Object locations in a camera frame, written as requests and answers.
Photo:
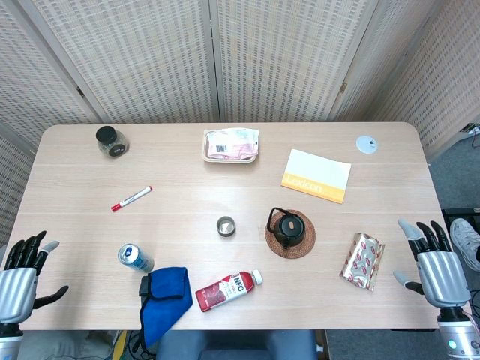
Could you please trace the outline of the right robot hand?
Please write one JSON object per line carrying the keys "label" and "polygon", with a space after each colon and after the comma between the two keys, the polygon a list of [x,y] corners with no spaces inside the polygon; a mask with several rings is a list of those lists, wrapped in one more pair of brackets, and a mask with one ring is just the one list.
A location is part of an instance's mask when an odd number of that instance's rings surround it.
{"label": "right robot hand", "polygon": [[415,226],[397,221],[412,251],[419,282],[394,271],[395,279],[403,287],[423,295],[436,308],[464,306],[470,291],[458,255],[452,250],[443,228],[435,221],[430,225],[418,222]]}

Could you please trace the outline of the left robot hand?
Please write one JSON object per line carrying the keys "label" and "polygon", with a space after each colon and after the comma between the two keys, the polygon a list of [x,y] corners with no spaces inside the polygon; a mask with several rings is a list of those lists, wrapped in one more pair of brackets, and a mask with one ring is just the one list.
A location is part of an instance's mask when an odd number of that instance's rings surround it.
{"label": "left robot hand", "polygon": [[36,295],[47,257],[59,246],[58,241],[41,246],[46,234],[43,230],[26,240],[19,240],[8,252],[1,271],[2,324],[19,324],[27,320],[32,311],[58,301],[69,289],[64,285],[52,295]]}

